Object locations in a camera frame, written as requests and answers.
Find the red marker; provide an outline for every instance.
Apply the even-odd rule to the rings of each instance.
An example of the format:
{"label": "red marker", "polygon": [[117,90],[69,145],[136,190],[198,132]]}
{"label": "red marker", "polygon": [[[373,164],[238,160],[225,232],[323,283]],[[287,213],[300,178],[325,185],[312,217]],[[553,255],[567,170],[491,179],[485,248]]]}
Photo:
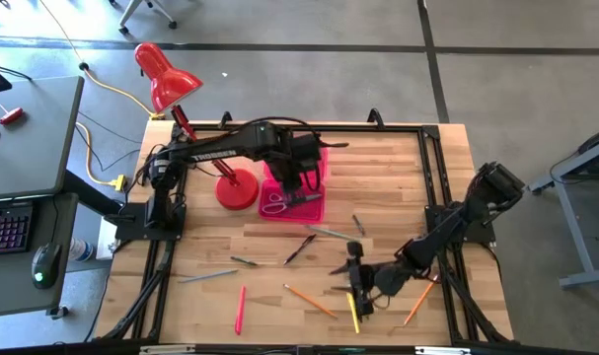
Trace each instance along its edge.
{"label": "red marker", "polygon": [[15,120],[21,118],[21,116],[23,115],[23,109],[20,107],[14,108],[11,111],[7,111],[3,107],[3,105],[1,105],[1,103],[0,103],[0,107],[1,107],[1,109],[3,109],[5,111],[5,114],[0,119],[0,124],[3,124],[3,125],[10,124],[10,123],[14,122]]}
{"label": "red marker", "polygon": [[244,318],[244,299],[247,295],[247,287],[242,286],[242,290],[240,290],[240,304],[238,304],[238,315],[236,316],[236,334],[240,335],[242,332],[242,319]]}

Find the red desk lamp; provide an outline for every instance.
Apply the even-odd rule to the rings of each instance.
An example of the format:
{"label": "red desk lamp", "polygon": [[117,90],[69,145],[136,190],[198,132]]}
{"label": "red desk lamp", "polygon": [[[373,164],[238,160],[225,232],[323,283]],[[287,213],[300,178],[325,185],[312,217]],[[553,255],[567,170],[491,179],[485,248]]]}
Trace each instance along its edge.
{"label": "red desk lamp", "polygon": [[[172,107],[172,117],[192,140],[195,133],[183,109],[178,104],[187,95],[202,86],[202,82],[185,70],[177,69],[168,61],[161,48],[154,43],[141,43],[134,50],[139,66],[150,78],[150,96],[157,112]],[[243,169],[233,170],[222,160],[213,165],[223,177],[216,183],[216,198],[227,209],[240,210],[251,206],[258,198],[256,177]]]}
{"label": "red desk lamp", "polygon": [[191,139],[195,134],[178,102],[202,86],[202,81],[168,61],[154,43],[141,43],[134,50],[139,66],[150,78],[150,97],[157,112],[172,107],[172,117]]}

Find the wooden tabletop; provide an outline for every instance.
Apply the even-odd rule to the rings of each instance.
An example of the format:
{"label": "wooden tabletop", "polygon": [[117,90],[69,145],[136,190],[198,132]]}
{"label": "wooden tabletop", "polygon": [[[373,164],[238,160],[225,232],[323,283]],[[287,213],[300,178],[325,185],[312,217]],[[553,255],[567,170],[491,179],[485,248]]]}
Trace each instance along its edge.
{"label": "wooden tabletop", "polygon": [[[440,124],[441,143],[453,198],[463,198],[474,175],[473,161],[462,124]],[[168,143],[172,122],[150,121],[137,168],[152,146]],[[217,132],[198,132],[199,137]],[[393,259],[393,253],[425,229],[427,204],[417,138],[411,133],[324,132],[327,142],[348,142],[331,149],[326,212],[321,227],[359,235],[351,215],[362,222],[363,262]],[[245,158],[226,161],[233,168],[252,171],[263,180],[262,163]],[[200,164],[214,172],[209,163]],[[163,318],[161,343],[258,343],[330,345],[446,345],[449,336],[441,287],[435,286],[407,327],[405,317],[428,285],[411,280],[391,300],[360,325],[356,334],[344,293],[332,286],[347,283],[345,275],[328,272],[344,264],[345,242],[319,235],[291,263],[284,259],[310,234],[303,226],[267,222],[257,204],[244,211],[229,211],[214,195],[217,177],[190,171],[187,177],[187,220],[184,237],[177,243]],[[130,200],[145,202],[151,189],[136,186]],[[441,193],[436,192],[438,201]],[[125,314],[139,293],[148,242],[133,242],[113,261],[108,290],[96,334],[108,332]],[[237,255],[257,262],[250,267],[231,260]],[[496,264],[479,246],[464,246],[471,292],[486,316],[506,337],[512,337]],[[238,273],[192,283],[185,277],[239,268]],[[287,283],[332,310],[334,319],[285,288]],[[234,332],[240,288],[247,288],[242,335]],[[384,304],[386,300],[377,301]],[[155,298],[146,315],[151,323]],[[463,308],[456,305],[462,333],[466,333]]]}

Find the backlit keyboard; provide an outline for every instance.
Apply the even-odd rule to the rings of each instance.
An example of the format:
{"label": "backlit keyboard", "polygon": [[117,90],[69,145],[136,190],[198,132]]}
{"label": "backlit keyboard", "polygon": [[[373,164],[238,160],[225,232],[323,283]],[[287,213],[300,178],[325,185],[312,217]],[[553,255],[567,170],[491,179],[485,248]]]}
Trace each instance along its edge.
{"label": "backlit keyboard", "polygon": [[30,201],[0,202],[0,254],[28,250],[33,211]]}

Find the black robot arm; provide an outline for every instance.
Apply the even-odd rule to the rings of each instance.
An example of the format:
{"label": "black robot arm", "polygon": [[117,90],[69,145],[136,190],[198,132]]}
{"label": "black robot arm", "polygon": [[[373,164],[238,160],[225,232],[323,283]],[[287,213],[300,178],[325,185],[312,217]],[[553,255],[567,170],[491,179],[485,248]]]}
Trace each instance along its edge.
{"label": "black robot arm", "polygon": [[[281,185],[286,203],[292,205],[305,200],[301,176],[319,168],[320,149],[346,146],[347,143],[325,143],[316,131],[295,137],[291,128],[271,123],[267,118],[245,123],[215,137],[195,141],[184,135],[173,137],[166,147],[149,157],[147,176],[155,194],[146,205],[146,226],[163,227],[165,221],[169,222],[173,213],[169,191],[190,164],[233,157],[264,161]],[[318,189],[319,185],[317,181],[316,186],[309,187]]]}
{"label": "black robot arm", "polygon": [[470,225],[486,225],[511,208],[522,197],[523,186],[524,183],[503,165],[485,164],[471,181],[464,202],[452,202],[447,206],[436,227],[428,234],[406,242],[394,254],[394,261],[362,264],[362,245],[349,242],[346,265],[333,273],[343,270],[349,273],[358,316],[373,313],[367,294],[374,286],[381,295],[395,296],[411,277],[426,278],[440,252],[449,244],[460,243]]}

